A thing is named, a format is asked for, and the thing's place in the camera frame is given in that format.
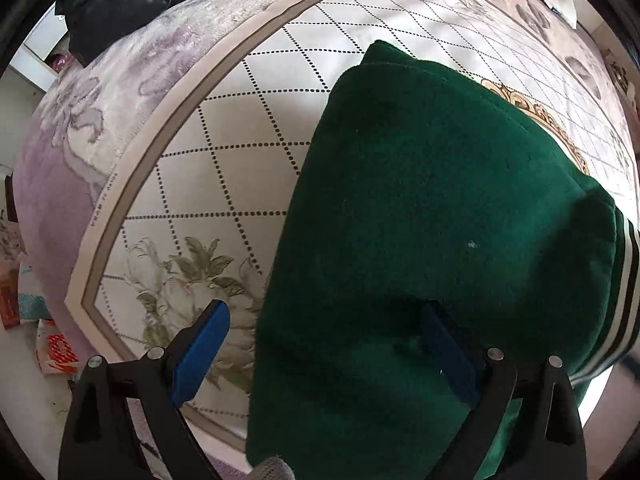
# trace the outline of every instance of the green garment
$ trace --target green garment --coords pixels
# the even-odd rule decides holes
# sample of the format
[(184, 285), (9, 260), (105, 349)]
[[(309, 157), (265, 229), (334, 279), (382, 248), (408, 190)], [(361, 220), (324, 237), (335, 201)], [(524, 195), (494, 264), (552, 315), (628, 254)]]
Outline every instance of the green garment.
[(297, 480), (422, 480), (468, 410), (419, 349), (421, 304), (578, 373), (614, 318), (625, 222), (516, 107), (377, 41), (336, 83), (290, 204), (257, 326), (249, 461), (277, 454)]

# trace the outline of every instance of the gold ornate scroll design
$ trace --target gold ornate scroll design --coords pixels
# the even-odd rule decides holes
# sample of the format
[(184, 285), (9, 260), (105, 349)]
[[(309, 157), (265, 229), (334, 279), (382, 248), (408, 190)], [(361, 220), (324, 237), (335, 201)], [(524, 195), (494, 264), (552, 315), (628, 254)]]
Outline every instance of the gold ornate scroll design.
[(584, 157), (576, 148), (574, 142), (569, 138), (566, 134), (566, 131), (558, 122), (554, 119), (554, 117), (546, 111), (546, 108), (539, 103), (532, 103), (529, 99), (524, 97), (524, 95), (517, 93), (515, 90), (509, 90), (505, 85), (501, 83), (494, 83), (489, 79), (482, 79), (482, 86), (493, 92), (494, 94), (499, 95), (505, 101), (510, 102), (514, 105), (518, 110), (522, 111), (526, 116), (529, 116), (531, 119), (536, 121), (540, 126), (550, 131), (551, 134), (556, 136), (562, 144), (567, 148), (573, 162), (578, 169), (584, 174), (589, 174), (589, 168), (587, 167), (587, 161), (584, 160)]

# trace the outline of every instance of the striped ribbed hem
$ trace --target striped ribbed hem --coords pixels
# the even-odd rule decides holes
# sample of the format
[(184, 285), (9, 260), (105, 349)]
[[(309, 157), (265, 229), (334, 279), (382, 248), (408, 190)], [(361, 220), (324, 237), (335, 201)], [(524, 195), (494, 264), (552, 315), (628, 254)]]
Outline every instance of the striped ribbed hem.
[(638, 339), (640, 316), (640, 235), (633, 224), (624, 218), (616, 208), (618, 248), (612, 268), (609, 307), (613, 316), (609, 331), (602, 343), (595, 349), (570, 379), (573, 385), (581, 384), (600, 375), (627, 354)]

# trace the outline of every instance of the folded green jacket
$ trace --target folded green jacket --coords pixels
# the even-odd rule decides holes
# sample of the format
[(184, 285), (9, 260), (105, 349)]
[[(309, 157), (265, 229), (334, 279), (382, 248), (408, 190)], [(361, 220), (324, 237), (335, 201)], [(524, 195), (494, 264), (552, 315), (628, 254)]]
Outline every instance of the folded green jacket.
[(377, 41), (331, 92), (290, 204), (249, 461), (278, 455), (297, 480), (423, 479), (468, 413), (419, 348), (424, 301), (515, 359), (560, 356), (578, 384), (638, 335), (637, 236), (516, 107)]

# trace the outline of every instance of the bed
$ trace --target bed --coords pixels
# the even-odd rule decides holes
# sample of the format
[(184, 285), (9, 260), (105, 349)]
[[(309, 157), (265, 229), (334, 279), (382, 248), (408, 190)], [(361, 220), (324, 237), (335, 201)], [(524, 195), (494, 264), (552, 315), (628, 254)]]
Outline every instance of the bed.
[(539, 0), (188, 0), (65, 69), (15, 165), (26, 249), (82, 360), (140, 357), (213, 298), (230, 305), (185, 413), (204, 449), (241, 470), (255, 322), (287, 206), (332, 86), (378, 39), (520, 108), (638, 227), (636, 160), (604, 62)]

